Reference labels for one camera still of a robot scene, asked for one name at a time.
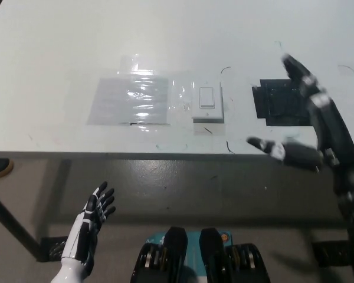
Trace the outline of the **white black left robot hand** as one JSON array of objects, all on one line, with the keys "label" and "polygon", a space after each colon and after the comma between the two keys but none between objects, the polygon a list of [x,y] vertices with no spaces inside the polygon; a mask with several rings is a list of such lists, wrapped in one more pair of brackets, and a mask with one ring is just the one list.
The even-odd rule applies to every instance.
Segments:
[{"label": "white black left robot hand", "polygon": [[76,263],[79,277],[84,280],[94,267],[98,234],[109,215],[115,212],[114,189],[109,190],[107,182],[99,185],[89,196],[82,211],[77,215],[68,235],[61,256],[61,263]]}]

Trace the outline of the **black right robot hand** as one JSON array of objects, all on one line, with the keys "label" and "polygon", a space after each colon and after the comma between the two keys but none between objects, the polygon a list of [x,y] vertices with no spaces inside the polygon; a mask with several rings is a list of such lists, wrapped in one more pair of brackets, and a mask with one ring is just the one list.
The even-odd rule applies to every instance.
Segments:
[{"label": "black right robot hand", "polygon": [[299,88],[317,137],[317,147],[250,136],[247,143],[285,166],[318,172],[331,168],[337,194],[354,192],[354,143],[335,102],[317,78],[290,54],[282,57],[289,79]]}]

